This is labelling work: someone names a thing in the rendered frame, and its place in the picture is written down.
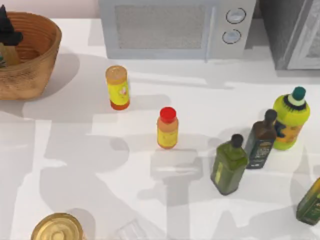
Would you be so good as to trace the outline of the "brown bottle with green label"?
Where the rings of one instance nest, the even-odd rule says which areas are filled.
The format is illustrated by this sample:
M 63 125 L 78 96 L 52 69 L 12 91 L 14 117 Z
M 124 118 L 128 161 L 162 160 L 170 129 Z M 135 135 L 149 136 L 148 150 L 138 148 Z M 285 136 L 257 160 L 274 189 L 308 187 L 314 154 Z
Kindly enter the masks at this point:
M 5 46 L 0 42 L 0 67 L 9 67 L 20 64 L 20 58 L 15 46 Z

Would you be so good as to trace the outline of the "woven wicker basket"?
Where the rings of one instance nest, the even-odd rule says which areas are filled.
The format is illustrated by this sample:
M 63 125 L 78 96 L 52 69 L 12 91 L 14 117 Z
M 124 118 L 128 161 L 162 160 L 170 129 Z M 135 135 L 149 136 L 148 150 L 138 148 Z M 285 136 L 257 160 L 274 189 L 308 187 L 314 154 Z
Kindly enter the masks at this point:
M 16 47 L 20 64 L 0 68 L 0 100 L 39 97 L 52 75 L 62 39 L 61 29 L 47 17 L 19 11 L 7 16 L 23 40 Z

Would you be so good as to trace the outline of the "yellow bottle with clear cap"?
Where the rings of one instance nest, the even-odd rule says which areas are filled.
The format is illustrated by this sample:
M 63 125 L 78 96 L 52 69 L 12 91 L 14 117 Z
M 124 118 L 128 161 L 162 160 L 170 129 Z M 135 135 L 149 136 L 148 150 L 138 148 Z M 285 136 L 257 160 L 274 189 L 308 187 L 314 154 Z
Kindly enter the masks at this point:
M 105 72 L 110 105 L 114 110 L 125 110 L 130 105 L 128 72 L 121 65 L 112 65 Z

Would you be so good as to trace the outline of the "pale microwave oven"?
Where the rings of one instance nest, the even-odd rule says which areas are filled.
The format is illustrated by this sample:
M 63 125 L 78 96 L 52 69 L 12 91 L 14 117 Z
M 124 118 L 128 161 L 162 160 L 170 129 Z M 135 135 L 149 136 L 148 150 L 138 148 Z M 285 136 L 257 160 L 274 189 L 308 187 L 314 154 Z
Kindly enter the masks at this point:
M 246 46 L 257 0 L 99 0 L 106 54 L 123 60 L 205 60 L 211 11 L 215 8 L 210 59 L 237 59 Z M 246 11 L 230 24 L 231 9 Z M 235 44 L 222 40 L 236 29 Z

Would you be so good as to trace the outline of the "orange bottle with red cap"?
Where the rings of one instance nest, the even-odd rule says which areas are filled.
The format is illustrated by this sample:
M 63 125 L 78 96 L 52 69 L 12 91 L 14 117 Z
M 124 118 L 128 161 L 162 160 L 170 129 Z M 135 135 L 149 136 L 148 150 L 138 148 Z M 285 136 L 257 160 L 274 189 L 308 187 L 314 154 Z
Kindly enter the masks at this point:
M 179 120 L 176 110 L 171 106 L 163 107 L 157 119 L 156 140 L 163 149 L 172 149 L 178 143 Z

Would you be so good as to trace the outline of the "round microwave knob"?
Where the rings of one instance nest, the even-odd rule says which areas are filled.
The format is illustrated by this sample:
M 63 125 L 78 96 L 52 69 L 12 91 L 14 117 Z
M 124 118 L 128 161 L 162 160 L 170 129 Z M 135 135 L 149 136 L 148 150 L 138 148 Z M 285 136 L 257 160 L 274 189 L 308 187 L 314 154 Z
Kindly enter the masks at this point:
M 237 29 L 232 29 L 230 31 L 225 31 L 222 35 L 222 40 L 228 45 L 237 43 L 242 37 L 242 34 Z
M 233 8 L 226 13 L 226 21 L 230 24 L 239 24 L 244 21 L 247 13 L 243 8 Z

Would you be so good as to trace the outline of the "green square bottle black cap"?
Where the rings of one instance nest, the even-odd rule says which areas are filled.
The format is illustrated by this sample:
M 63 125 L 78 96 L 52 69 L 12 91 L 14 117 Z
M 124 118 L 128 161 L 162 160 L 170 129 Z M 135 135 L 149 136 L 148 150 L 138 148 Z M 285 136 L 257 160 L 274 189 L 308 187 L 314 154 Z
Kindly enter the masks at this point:
M 216 148 L 210 179 L 220 194 L 227 196 L 235 192 L 248 165 L 248 156 L 243 149 L 244 138 L 233 134 L 230 140 Z

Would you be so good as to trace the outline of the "grey cabinet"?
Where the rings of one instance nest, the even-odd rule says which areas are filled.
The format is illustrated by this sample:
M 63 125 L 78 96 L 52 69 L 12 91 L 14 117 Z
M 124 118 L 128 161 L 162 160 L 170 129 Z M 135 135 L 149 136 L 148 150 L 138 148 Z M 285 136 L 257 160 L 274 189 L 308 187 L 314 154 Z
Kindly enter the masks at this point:
M 275 68 L 288 69 L 302 10 L 307 0 L 259 0 Z

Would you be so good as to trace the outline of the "dark brown bottle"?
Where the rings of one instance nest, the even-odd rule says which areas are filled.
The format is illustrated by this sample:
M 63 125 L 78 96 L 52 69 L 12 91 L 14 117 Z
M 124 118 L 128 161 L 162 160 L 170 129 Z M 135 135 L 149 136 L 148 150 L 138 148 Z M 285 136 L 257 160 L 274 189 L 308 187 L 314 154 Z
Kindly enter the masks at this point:
M 262 169 L 273 148 L 277 137 L 274 122 L 277 112 L 268 109 L 264 114 L 264 120 L 256 121 L 250 130 L 245 145 L 245 153 L 248 157 L 247 169 Z

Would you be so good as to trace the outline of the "yellow-green bottle with green cap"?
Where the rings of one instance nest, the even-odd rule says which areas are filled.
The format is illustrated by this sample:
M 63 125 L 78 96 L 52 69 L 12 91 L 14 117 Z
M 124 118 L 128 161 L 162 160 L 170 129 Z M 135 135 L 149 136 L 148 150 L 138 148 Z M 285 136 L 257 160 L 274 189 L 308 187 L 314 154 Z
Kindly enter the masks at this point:
M 292 93 L 281 95 L 275 100 L 273 109 L 277 112 L 277 118 L 274 124 L 276 131 L 274 149 L 285 151 L 296 143 L 311 113 L 305 95 L 306 89 L 297 86 Z

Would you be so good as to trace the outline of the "pale cabinet door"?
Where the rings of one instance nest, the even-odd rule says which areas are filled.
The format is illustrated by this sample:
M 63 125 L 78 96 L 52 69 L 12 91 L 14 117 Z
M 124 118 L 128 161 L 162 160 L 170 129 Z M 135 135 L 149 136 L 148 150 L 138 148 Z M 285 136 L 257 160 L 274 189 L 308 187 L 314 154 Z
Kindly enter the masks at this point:
M 320 0 L 306 0 L 298 22 L 289 70 L 320 70 Z

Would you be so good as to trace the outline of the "green bottle with yellow label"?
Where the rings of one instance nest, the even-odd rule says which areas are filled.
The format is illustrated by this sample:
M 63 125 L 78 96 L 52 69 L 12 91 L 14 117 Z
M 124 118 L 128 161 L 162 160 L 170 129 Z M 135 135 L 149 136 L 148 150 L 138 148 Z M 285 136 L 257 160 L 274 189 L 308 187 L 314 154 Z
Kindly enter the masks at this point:
M 320 221 L 320 177 L 313 183 L 296 209 L 296 219 L 315 226 Z

